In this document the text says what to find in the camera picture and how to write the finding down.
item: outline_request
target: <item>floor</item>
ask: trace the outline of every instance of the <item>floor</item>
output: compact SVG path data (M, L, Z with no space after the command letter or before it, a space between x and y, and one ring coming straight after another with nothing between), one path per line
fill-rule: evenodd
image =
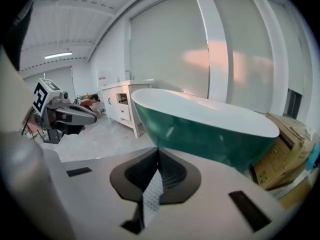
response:
M135 150L154 147L145 130L135 138L134 130L102 115L97 122L87 125L79 135L65 135L59 144L43 143L35 139L43 149L54 150L61 162L89 160L121 155Z

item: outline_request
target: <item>freestanding bathtub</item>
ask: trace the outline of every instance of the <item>freestanding bathtub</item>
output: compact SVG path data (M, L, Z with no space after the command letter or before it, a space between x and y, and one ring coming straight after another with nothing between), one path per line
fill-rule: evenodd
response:
M252 110L163 89L131 95L154 144L224 163L243 172L259 161L278 127Z

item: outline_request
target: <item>fluorescent light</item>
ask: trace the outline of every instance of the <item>fluorescent light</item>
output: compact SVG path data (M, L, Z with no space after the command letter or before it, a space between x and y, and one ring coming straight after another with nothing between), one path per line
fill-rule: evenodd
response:
M69 51L69 52L57 53L57 54L45 56L44 58L51 59L51 58L60 57L60 56L67 56L67 55L72 55L72 52Z

